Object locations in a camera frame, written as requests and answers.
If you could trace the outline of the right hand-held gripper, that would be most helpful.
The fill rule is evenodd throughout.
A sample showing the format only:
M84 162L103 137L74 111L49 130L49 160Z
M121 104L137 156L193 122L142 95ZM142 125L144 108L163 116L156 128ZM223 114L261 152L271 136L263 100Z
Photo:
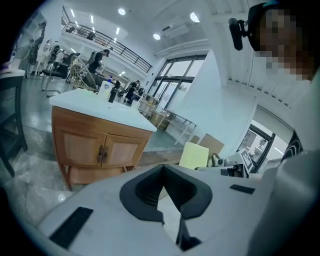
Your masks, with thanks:
M249 178L250 171L255 167L249 153L242 149L235 154L217 161L222 176Z

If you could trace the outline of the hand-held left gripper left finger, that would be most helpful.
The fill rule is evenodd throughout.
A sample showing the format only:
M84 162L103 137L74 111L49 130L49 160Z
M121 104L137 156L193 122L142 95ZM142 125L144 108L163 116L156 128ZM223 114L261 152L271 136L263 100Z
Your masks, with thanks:
M120 189L119 199L124 208L141 221L163 223L158 210L160 193L164 187L163 165L157 165L127 181Z

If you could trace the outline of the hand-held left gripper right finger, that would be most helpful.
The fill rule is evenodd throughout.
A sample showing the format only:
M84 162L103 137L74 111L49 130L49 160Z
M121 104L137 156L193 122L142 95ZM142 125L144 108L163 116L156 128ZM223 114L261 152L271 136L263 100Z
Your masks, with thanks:
M212 190L203 181L169 165L163 166L163 185L180 212L175 244L182 251L187 251L201 241L190 235L186 221L198 218L206 211L213 198Z

